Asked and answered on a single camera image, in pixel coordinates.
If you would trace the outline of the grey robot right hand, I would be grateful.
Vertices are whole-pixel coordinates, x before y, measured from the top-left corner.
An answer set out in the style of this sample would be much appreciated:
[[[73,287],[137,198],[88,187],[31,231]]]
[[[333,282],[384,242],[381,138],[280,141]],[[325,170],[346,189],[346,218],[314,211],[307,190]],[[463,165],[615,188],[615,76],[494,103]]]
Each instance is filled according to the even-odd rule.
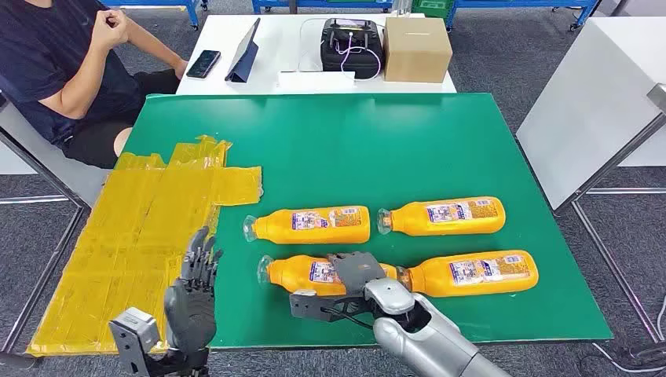
[[[346,295],[360,295],[366,283],[387,277],[375,257],[367,252],[328,254],[327,260],[346,289]]]

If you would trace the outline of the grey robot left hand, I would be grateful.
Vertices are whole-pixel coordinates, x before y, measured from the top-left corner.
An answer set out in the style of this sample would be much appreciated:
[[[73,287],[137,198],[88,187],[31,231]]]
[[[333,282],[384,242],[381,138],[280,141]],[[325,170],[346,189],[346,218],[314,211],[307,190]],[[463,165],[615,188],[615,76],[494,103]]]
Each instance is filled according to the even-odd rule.
[[[215,237],[209,232],[205,225],[194,233],[180,275],[164,295],[167,342],[186,355],[204,350],[217,331],[214,285],[222,250],[214,249]]]

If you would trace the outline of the person's right hand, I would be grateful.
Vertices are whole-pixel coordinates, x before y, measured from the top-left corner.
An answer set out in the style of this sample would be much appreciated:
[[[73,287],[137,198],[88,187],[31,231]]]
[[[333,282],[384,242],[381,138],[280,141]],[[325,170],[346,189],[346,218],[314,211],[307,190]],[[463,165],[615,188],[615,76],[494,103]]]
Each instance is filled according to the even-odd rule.
[[[97,12],[91,37],[91,46],[99,50],[110,50],[128,41],[128,19],[120,10]]]

